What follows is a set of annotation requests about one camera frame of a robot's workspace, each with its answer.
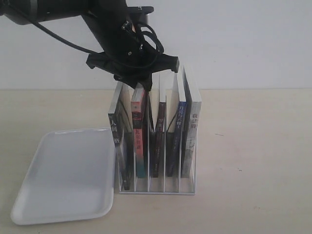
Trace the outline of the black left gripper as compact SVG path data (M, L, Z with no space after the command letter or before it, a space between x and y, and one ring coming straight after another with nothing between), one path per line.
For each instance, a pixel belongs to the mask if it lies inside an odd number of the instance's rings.
M140 83L146 92L153 85L152 74L164 70L178 72L178 57L164 53L154 30L142 31L146 23L127 16L120 22L86 15L85 22L103 52L90 54L87 65L113 74L114 79L135 88Z

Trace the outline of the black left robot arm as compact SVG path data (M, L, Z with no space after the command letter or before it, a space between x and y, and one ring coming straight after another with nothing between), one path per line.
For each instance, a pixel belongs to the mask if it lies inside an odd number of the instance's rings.
M18 25L33 24L60 42L88 54L87 65L135 88L152 88L152 74L177 73L179 59L164 47L147 22L152 6L128 6L124 0L2 0L0 14ZM41 23L81 16L103 52L75 45Z

